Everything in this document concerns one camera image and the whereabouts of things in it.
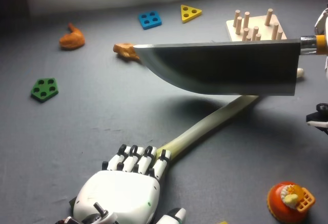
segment white robotic hand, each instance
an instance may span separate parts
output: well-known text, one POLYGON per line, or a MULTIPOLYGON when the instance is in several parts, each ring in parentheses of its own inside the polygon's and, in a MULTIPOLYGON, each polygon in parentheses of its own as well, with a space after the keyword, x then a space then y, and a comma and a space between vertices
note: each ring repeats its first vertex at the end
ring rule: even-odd
MULTIPOLYGON (((156 150, 152 146, 122 145, 82 187, 73 218, 68 217, 65 224, 149 224, 158 205, 161 178, 171 159, 171 152, 162 150, 150 168, 156 150)), ((174 209, 158 223, 182 224, 185 215, 185 209, 174 209)))

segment knife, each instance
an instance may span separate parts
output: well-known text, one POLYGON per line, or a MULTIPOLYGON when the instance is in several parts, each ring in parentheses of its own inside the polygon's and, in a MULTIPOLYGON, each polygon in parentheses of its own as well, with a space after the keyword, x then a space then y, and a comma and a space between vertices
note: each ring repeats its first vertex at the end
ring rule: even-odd
POLYGON ((215 95, 294 95, 299 55, 328 54, 326 35, 251 42, 135 45, 134 49, 140 60, 168 83, 187 91, 215 95))

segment gray table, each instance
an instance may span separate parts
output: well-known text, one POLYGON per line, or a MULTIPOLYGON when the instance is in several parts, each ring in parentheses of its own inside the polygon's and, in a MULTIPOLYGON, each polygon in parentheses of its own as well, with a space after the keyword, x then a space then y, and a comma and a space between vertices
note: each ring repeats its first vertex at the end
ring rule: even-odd
MULTIPOLYGON (((273 8, 288 38, 313 34, 327 0, 205 0, 187 24, 180 4, 68 13, 5 25, 0 36, 0 216, 2 223, 54 223, 68 201, 123 143, 161 145, 233 100, 180 90, 112 52, 115 43, 228 41, 234 11, 251 16, 273 8), (144 31, 138 13, 160 13, 163 25, 144 31), (73 22, 86 45, 61 51, 73 22), (59 95, 39 104, 29 92, 38 78, 55 77, 59 95)), ((327 135, 305 116, 328 101, 323 56, 301 57, 306 78, 293 97, 266 97, 207 137, 169 171, 158 217, 186 208, 187 223, 276 223, 265 203, 283 180, 316 197, 309 223, 326 223, 327 135)))

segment wooden peg board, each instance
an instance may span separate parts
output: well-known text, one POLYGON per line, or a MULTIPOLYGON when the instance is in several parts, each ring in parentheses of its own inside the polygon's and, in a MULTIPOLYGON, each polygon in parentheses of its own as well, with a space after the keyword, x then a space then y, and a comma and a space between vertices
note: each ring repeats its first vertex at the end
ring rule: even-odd
MULTIPOLYGON (((278 18, 275 14, 273 14, 271 16, 269 26, 264 25, 266 17, 267 17, 266 15, 250 17, 249 22, 248 22, 248 29, 249 29, 248 35, 253 35, 253 28, 255 26, 257 26, 259 28, 258 33, 261 34, 261 40, 271 40, 272 31, 273 31, 273 24, 274 23, 279 23, 278 30, 282 29, 281 24, 280 24, 280 22, 279 22, 279 20, 278 20, 278 18)), ((243 35, 242 25, 244 24, 244 19, 242 19, 242 21, 241 21, 240 35, 235 33, 236 28, 233 27, 233 23, 234 23, 234 20, 227 21, 227 29, 228 29, 230 40, 231 41, 241 41, 242 35, 243 35)), ((281 39, 287 39, 283 29, 282 29, 281 39)))

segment wooden peg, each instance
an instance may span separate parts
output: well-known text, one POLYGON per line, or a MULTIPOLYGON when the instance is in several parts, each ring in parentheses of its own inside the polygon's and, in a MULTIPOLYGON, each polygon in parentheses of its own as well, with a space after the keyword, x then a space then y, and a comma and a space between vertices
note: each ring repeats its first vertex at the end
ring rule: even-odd
POLYGON ((276 40, 280 40, 282 37, 282 29, 278 29, 278 34, 276 40))
POLYGON ((246 36, 248 35, 248 28, 244 28, 244 32, 242 34, 242 40, 241 41, 246 41, 246 36))
POLYGON ((261 34, 258 33, 256 36, 255 36, 255 41, 258 41, 258 40, 261 40, 261 34))
POLYGON ((254 29, 253 29, 252 40, 255 40, 255 36, 257 35, 257 33, 258 33, 258 27, 255 26, 254 29))
POLYGON ((240 16, 240 10, 236 10, 236 11, 235 11, 234 24, 232 25, 234 28, 235 28, 236 25, 237 25, 237 18, 238 18, 238 16, 240 16))
POLYGON ((249 19, 250 19, 250 13, 247 11, 245 12, 244 25, 242 26, 242 28, 248 28, 249 19))
POLYGON ((268 12, 266 13, 266 19, 265 19, 264 25, 266 25, 266 26, 270 25, 272 12, 273 12, 273 9, 269 9, 268 12))
POLYGON ((240 29, 241 29, 241 16, 237 17, 237 25, 236 25, 236 34, 240 35, 240 29))
POLYGON ((279 23, 274 23, 273 24, 273 31, 272 31, 272 36, 271 39, 275 40, 277 37, 277 32, 278 32, 278 28, 279 28, 279 23))

